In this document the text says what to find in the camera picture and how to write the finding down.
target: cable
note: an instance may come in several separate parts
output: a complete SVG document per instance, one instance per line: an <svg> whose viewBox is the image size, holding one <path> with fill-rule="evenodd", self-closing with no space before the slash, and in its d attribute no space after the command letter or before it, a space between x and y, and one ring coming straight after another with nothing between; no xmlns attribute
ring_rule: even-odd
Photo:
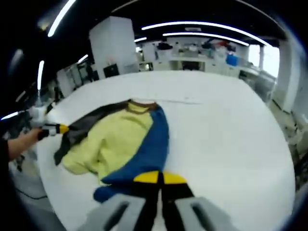
<svg viewBox="0 0 308 231"><path fill-rule="evenodd" d="M47 195L41 196L41 197L32 197L32 196L28 195L27 193L21 191L20 189L18 189L18 188L16 188L16 187L15 187L15 189L16 189L18 192L20 192L21 194L23 194L23 195L25 195L25 196L27 196L27 197L33 199L33 200L40 200L40 199L43 199L43 198L47 198Z"/></svg>

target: wall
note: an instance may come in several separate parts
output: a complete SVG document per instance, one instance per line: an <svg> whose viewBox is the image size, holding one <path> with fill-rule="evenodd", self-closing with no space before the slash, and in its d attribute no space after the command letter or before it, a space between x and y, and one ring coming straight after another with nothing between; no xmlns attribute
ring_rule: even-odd
<svg viewBox="0 0 308 231"><path fill-rule="evenodd" d="M100 79L105 78L103 69L110 64L117 64L120 74L130 72L134 64L138 67L130 19L109 17L90 30L89 38Z"/></svg>

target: round white table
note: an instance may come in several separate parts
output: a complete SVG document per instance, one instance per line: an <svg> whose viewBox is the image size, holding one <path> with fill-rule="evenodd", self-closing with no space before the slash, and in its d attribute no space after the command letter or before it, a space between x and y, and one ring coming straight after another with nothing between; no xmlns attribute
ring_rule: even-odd
<svg viewBox="0 0 308 231"><path fill-rule="evenodd" d="M193 71L117 76L79 88L48 118L69 125L102 105L130 98L162 106L170 129L165 169L182 175L195 196L226 212L237 229L274 230L291 215L295 177L283 133L261 99L236 78ZM98 181L90 173L73 175L55 166L60 142L57 135L38 143L38 166L55 213L72 231L99 206L92 197ZM161 226L154 229L164 230Z"/></svg>

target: person's arm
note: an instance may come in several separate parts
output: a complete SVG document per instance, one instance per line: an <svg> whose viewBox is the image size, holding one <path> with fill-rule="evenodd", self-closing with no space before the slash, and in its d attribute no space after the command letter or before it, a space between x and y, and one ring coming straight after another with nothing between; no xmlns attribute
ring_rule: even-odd
<svg viewBox="0 0 308 231"><path fill-rule="evenodd" d="M14 160L21 155L21 153L38 141L38 134L42 130L39 128L32 129L27 134L21 134L16 139L8 140L8 155L9 160Z"/></svg>

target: black fabric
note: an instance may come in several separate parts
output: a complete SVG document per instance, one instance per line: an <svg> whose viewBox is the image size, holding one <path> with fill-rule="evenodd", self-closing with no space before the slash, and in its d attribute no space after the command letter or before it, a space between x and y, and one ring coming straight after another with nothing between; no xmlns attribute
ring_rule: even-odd
<svg viewBox="0 0 308 231"><path fill-rule="evenodd" d="M212 44L209 42L205 42L202 44L203 49L211 49L212 47L213 47Z"/></svg>
<svg viewBox="0 0 308 231"><path fill-rule="evenodd" d="M157 49L159 49L161 51L170 50L172 48L173 48L173 46L170 46L168 43L165 43L165 42L161 42L157 46Z"/></svg>
<svg viewBox="0 0 308 231"><path fill-rule="evenodd" d="M80 143L88 135L88 131L90 131L97 121L112 113L125 109L127 104L128 101L123 101L99 107L72 123L69 126L69 131L62 137L60 149L54 154L53 158L55 164L59 165L61 163L62 158L67 154L71 147Z"/></svg>

